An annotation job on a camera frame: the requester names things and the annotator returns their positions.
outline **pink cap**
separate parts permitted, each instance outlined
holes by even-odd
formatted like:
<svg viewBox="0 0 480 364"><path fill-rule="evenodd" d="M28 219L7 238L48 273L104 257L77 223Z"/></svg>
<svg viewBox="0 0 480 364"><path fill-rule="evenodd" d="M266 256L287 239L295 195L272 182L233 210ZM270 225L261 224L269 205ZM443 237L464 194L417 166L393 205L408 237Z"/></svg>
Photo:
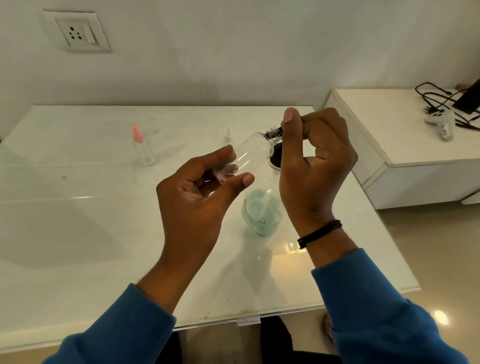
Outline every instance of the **pink cap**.
<svg viewBox="0 0 480 364"><path fill-rule="evenodd" d="M145 140L145 135L142 133L137 124L130 125L132 128L132 137L136 143L143 143Z"/></svg>

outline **left hand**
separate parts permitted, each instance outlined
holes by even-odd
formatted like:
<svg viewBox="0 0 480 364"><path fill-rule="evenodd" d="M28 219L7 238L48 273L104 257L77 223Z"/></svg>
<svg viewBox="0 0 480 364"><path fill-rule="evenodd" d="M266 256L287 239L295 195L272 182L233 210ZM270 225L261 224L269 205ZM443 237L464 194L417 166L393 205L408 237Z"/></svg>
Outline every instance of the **left hand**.
<svg viewBox="0 0 480 364"><path fill-rule="evenodd" d="M169 313L215 246L228 207L254 181L243 173L220 185L212 168L233 160L232 146L192 158L156 188L165 244L137 286Z"/></svg>

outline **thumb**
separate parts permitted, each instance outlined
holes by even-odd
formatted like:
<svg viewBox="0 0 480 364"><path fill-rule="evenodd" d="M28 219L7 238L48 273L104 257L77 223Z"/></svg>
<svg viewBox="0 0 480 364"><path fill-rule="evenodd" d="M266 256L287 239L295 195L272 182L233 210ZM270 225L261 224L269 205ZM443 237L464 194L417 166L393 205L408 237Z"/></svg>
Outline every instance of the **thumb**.
<svg viewBox="0 0 480 364"><path fill-rule="evenodd" d="M220 206L225 213L240 192L250 186L254 180L255 177L251 173L242 173L229 178L207 199Z"/></svg>
<svg viewBox="0 0 480 364"><path fill-rule="evenodd" d="M303 159L303 122L297 109L285 110L282 121L282 165Z"/></svg>

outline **right hand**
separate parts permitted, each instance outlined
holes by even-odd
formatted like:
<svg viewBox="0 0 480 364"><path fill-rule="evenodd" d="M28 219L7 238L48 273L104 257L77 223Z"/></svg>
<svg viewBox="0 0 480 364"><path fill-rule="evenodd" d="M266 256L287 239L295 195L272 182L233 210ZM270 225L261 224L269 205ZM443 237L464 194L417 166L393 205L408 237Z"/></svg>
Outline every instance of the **right hand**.
<svg viewBox="0 0 480 364"><path fill-rule="evenodd" d="M347 123L333 108L300 116L285 110L280 196L293 226L305 236L334 220L332 204L357 153L348 139ZM303 140L315 147L303 156Z"/></svg>

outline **bottle neck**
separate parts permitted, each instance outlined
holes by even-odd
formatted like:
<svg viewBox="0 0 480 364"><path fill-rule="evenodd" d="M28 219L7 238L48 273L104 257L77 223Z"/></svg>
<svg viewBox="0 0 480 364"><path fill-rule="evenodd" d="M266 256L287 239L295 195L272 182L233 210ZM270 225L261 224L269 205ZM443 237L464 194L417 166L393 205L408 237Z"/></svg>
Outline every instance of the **bottle neck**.
<svg viewBox="0 0 480 364"><path fill-rule="evenodd" d="M268 132L264 134L266 140L268 140L272 145L276 144L280 140L282 140L282 128L271 128Z"/></svg>

